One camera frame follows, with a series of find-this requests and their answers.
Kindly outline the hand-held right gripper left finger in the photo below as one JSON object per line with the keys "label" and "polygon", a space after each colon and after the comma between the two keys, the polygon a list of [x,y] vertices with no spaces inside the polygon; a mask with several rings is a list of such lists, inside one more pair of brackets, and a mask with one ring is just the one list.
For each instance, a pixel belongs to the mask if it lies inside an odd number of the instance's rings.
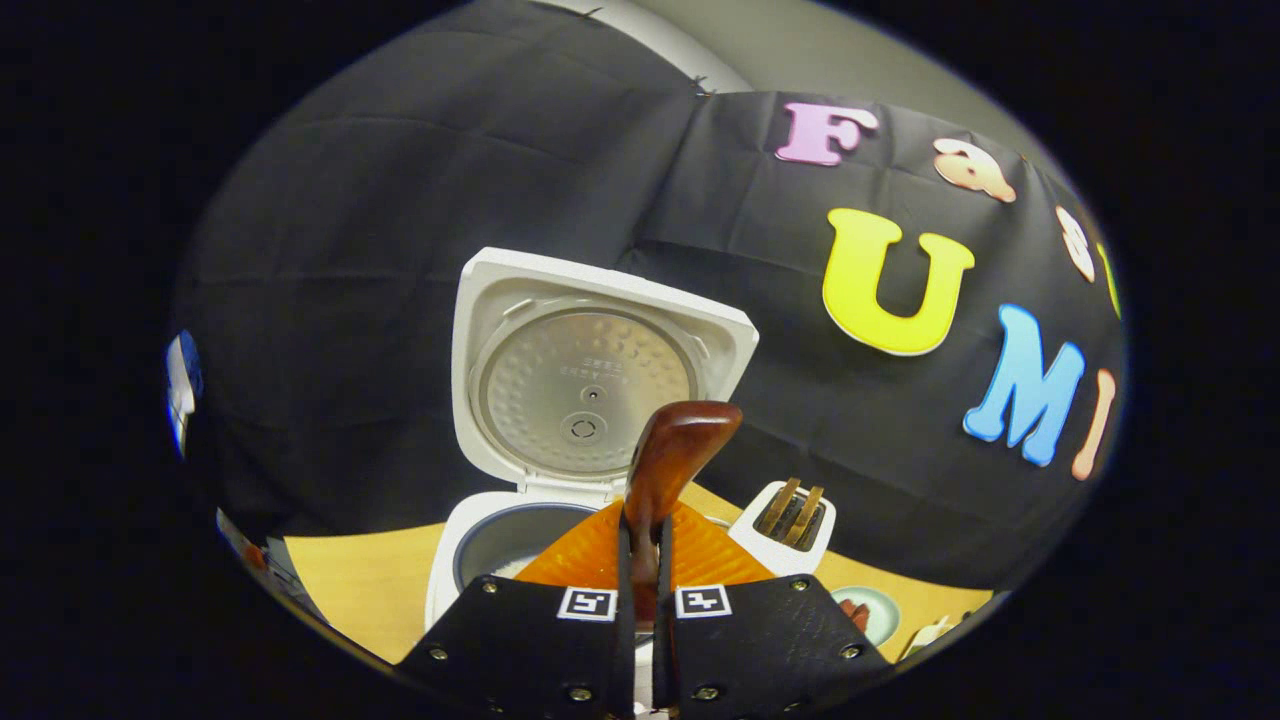
{"label": "hand-held right gripper left finger", "polygon": [[397,671],[484,719],[632,719],[635,603],[630,534],[605,515],[603,578],[557,585],[499,575],[588,518],[584,506],[517,503],[454,536],[431,573],[424,637]]}

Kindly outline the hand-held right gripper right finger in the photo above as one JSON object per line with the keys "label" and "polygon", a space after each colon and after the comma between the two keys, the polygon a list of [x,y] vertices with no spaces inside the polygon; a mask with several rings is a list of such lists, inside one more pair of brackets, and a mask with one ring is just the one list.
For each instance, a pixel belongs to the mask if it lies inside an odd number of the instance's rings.
{"label": "hand-held right gripper right finger", "polygon": [[657,710],[672,719],[810,719],[892,679],[892,664],[815,577],[678,585],[673,521],[660,532]]}

